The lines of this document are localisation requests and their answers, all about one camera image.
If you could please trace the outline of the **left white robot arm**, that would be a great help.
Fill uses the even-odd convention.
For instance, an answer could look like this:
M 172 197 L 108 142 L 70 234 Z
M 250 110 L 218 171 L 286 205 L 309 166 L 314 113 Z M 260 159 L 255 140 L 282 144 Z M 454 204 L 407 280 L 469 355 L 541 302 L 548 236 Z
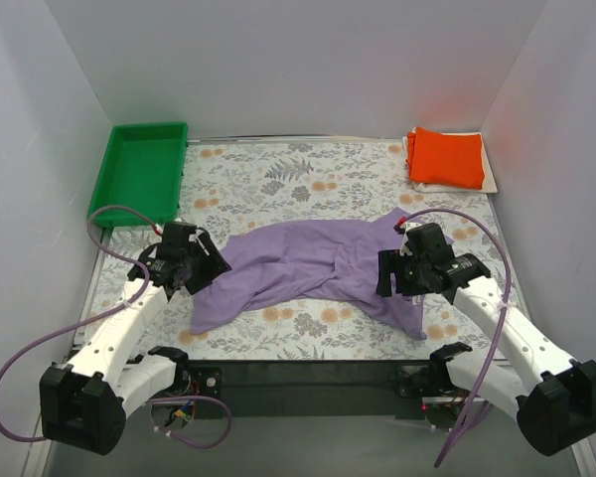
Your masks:
M 120 440 L 127 418 L 151 398 L 174 398 L 192 383 L 186 352 L 155 347 L 129 364 L 132 351 L 171 298 L 195 294 L 229 271 L 210 234 L 171 222 L 159 242 L 133 261 L 118 299 L 82 348 L 40 379 L 43 435 L 99 455 Z

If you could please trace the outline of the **purple t shirt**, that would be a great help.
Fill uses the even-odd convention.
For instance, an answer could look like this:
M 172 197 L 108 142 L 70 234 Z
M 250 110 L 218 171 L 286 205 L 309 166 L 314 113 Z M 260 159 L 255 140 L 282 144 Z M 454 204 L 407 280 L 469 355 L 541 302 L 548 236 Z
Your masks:
M 194 297 L 190 328 L 200 334 L 245 311 L 294 299 L 348 302 L 370 318 L 423 340 L 423 307 L 409 297 L 376 292 L 378 254 L 401 244 L 399 208 L 371 222 L 308 220 L 232 236 L 221 254 L 230 270 Z

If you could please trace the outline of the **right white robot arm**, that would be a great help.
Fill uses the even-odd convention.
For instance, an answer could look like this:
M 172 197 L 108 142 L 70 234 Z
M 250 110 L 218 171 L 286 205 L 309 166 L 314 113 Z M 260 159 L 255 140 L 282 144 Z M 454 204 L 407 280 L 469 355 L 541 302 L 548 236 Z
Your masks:
M 508 369 L 476 356 L 464 343 L 444 345 L 428 374 L 442 391 L 464 390 L 513 417 L 530 446 L 551 456 L 596 433 L 596 362 L 576 360 L 542 334 L 505 296 L 472 254 L 458 256 L 436 224 L 399 221 L 400 249 L 378 255 L 376 292 L 436 293 L 470 318 Z

